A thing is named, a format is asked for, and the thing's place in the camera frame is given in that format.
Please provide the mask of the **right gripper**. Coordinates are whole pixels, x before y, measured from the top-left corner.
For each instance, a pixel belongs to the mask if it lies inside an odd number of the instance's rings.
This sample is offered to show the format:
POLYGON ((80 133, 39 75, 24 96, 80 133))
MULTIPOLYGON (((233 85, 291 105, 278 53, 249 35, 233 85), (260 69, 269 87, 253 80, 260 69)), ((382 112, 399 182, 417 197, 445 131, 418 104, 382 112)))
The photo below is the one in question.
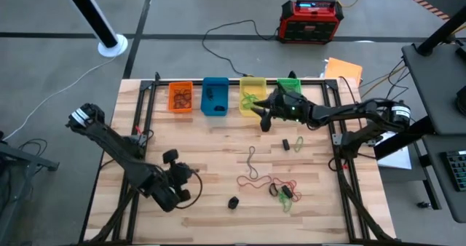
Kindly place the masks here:
POLYGON ((262 131, 269 131, 272 119, 295 121, 312 128, 309 120, 311 103, 297 92, 286 92, 279 84, 265 100, 254 101, 260 106, 260 127, 262 131))

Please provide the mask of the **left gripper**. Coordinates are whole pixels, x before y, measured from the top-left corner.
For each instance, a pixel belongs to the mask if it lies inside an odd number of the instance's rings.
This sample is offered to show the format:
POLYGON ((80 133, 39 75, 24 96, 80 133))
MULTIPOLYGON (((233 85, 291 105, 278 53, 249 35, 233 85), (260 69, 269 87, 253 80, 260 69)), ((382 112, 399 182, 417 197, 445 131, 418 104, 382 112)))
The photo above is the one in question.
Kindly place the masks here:
POLYGON ((182 185, 188 183, 188 179, 197 178, 200 176, 199 169, 190 168, 183 162, 177 162, 178 151, 176 149, 170 149, 163 154, 163 162, 169 164, 169 169, 165 172, 168 175, 169 183, 174 188, 175 193, 180 198, 181 202, 185 202, 191 199, 191 194, 187 189, 182 189, 182 185))

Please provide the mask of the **long brown thin rubber band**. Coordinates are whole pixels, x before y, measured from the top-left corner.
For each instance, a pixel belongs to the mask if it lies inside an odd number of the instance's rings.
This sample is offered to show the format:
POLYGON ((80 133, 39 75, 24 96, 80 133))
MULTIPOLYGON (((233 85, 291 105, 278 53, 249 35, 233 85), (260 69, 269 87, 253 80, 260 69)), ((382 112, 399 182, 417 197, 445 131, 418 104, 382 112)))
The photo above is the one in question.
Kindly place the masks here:
POLYGON ((175 90, 175 95, 173 98, 175 102, 190 101, 191 90, 190 89, 175 90))

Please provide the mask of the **yellow plastic basket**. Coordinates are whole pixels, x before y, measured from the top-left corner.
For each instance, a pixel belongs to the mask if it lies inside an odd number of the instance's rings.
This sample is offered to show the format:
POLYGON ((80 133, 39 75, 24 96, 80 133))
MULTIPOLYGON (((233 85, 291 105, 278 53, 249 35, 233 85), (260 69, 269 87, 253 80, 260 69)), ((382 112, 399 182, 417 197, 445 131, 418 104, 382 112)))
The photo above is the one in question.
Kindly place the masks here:
POLYGON ((239 110, 243 116, 257 117, 251 108, 253 102, 266 98, 266 79, 264 77, 243 77, 240 79, 239 110))

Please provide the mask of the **green plastic basket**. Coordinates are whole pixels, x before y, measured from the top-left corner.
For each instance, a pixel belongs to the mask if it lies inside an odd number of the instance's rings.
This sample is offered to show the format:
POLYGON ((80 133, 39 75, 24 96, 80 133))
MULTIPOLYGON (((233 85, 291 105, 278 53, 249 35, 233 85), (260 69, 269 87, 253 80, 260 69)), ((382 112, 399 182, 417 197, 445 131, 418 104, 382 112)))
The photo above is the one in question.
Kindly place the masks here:
POLYGON ((286 91, 286 92, 297 92, 301 94, 301 81, 294 78, 279 78, 277 83, 286 91))

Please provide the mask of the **red black power station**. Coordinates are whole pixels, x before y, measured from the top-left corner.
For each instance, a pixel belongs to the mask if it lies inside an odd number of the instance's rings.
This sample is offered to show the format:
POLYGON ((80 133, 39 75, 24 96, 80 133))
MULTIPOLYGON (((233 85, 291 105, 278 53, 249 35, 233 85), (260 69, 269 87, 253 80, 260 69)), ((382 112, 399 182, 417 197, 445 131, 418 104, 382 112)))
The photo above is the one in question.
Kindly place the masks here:
POLYGON ((282 43, 327 44, 344 19, 336 0, 295 0, 282 6, 277 40, 282 43))

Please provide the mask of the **white paper stack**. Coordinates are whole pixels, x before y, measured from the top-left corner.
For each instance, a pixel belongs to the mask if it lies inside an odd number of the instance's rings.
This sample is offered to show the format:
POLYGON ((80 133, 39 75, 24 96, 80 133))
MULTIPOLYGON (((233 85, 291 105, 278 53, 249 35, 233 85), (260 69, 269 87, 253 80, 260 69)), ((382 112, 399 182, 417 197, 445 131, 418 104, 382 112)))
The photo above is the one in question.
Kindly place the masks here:
POLYGON ((405 146, 396 152, 381 158, 377 161, 380 167, 390 167, 402 170, 411 170, 411 158, 409 156, 408 147, 405 146))

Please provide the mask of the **black stand beam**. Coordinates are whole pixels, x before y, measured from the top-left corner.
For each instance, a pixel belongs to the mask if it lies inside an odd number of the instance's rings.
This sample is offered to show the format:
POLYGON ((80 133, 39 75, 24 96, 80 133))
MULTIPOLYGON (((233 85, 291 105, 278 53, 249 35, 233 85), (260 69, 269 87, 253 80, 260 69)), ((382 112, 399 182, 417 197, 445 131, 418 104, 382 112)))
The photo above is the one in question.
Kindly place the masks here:
POLYGON ((405 146, 419 140, 424 135, 433 134, 435 129, 429 116, 425 116, 419 121, 413 123, 404 132, 399 132, 392 137, 383 140, 374 147, 374 154, 377 159, 382 159, 405 146))

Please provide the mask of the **floor pole with round base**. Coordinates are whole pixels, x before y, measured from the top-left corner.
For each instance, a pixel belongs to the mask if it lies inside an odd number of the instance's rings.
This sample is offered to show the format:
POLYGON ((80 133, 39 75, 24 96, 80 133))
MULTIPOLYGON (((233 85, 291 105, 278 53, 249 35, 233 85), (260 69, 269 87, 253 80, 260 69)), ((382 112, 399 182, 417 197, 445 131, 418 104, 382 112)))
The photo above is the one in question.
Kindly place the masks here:
POLYGON ((128 40, 116 33, 96 0, 69 0, 92 29, 98 40, 98 52, 104 57, 117 57, 125 52, 128 40))

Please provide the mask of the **grey side desk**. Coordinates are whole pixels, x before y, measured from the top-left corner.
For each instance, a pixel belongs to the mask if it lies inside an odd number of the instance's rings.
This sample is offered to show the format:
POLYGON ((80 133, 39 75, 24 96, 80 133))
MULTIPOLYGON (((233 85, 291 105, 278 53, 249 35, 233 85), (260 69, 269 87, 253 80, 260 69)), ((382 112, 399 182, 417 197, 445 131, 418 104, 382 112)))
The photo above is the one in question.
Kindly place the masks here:
POLYGON ((430 55, 420 55, 413 45, 402 48, 424 109, 440 135, 466 135, 466 116, 456 107, 457 92, 466 86, 466 61, 457 46, 443 44, 430 55))

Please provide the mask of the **black stand pole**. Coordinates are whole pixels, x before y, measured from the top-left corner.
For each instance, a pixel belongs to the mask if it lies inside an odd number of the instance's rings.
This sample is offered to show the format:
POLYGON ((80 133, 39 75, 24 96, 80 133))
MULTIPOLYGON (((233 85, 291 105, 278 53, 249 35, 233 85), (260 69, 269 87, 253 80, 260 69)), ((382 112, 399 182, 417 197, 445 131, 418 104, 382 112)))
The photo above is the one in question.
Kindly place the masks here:
POLYGON ((436 32, 416 47, 416 51, 423 56, 430 55, 433 49, 447 39, 455 30, 466 22, 466 5, 444 23, 436 32))

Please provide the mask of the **round black desk object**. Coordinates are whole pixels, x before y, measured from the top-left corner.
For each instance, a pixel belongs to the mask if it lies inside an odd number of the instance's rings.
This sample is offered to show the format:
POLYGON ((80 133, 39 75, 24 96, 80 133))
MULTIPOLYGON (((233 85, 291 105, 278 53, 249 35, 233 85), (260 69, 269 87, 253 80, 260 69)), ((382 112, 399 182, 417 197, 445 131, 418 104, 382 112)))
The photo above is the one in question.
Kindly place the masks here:
POLYGON ((455 105, 457 110, 464 116, 466 116, 466 86, 457 92, 455 105))

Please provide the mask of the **backlit keyboard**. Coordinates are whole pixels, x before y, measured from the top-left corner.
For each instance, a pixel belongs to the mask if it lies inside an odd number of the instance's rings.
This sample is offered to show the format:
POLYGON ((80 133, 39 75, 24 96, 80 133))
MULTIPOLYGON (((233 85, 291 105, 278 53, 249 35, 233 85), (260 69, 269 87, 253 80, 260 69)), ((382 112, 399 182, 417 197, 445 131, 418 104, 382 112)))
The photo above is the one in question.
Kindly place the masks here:
POLYGON ((456 191, 466 191, 466 150, 442 152, 441 158, 456 191))

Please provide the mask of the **grey keyboard desk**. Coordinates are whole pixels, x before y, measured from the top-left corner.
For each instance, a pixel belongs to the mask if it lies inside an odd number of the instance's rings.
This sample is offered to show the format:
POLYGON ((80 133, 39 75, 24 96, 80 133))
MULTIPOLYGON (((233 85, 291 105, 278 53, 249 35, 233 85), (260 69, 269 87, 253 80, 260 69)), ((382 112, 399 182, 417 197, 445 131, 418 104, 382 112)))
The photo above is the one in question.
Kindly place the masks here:
POLYGON ((456 191, 441 158, 442 152, 466 150, 466 137, 425 135, 422 142, 453 219, 466 223, 466 191, 456 191))

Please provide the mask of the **black aluminium table frame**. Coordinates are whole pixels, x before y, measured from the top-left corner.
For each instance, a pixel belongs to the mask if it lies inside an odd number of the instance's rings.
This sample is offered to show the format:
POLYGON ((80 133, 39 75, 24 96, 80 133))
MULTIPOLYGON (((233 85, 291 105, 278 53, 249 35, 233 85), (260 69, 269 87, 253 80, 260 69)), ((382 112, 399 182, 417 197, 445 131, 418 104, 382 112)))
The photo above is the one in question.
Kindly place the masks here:
POLYGON ((105 189, 124 177, 110 162, 98 172, 79 246, 369 245, 389 239, 363 205, 355 163, 339 158, 339 147, 332 143, 332 134, 346 131, 345 122, 311 132, 279 121, 274 130, 262 132, 254 118, 236 111, 225 117, 208 117, 198 108, 173 114, 165 110, 169 83, 161 78, 123 81, 114 129, 122 134, 137 126, 151 130, 148 162, 161 162, 162 153, 175 148, 183 161, 199 169, 200 178, 187 183, 191 199, 166 213, 154 200, 131 194, 127 183, 119 195, 106 194, 105 189), (296 153, 293 147, 299 136, 304 145, 296 153), (290 150, 284 150, 283 139, 290 150), (238 186, 238 176, 249 177, 250 146, 256 148, 251 164, 258 177, 297 182, 302 198, 288 213, 283 212, 279 194, 269 194, 269 185, 238 186), (234 210, 228 208, 232 197, 239 199, 234 210))

